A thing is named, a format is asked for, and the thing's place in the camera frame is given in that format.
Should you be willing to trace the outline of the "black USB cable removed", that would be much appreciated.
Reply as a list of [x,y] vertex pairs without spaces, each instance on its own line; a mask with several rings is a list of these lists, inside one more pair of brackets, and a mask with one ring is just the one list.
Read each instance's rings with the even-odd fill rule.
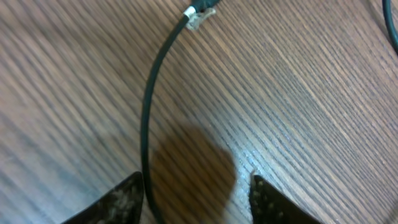
[[146,1],[144,169],[166,223],[251,223],[252,172],[320,223],[397,222],[397,54],[379,1]]

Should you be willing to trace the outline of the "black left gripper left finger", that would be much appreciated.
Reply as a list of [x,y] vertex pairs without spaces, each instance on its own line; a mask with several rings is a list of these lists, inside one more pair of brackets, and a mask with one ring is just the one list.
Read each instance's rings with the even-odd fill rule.
[[139,224],[143,199],[142,173],[137,171],[65,224]]

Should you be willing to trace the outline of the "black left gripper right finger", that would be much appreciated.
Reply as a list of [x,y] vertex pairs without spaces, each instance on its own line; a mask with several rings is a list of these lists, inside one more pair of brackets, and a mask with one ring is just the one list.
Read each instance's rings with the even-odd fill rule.
[[257,174],[250,176],[249,204],[253,224],[320,224]]

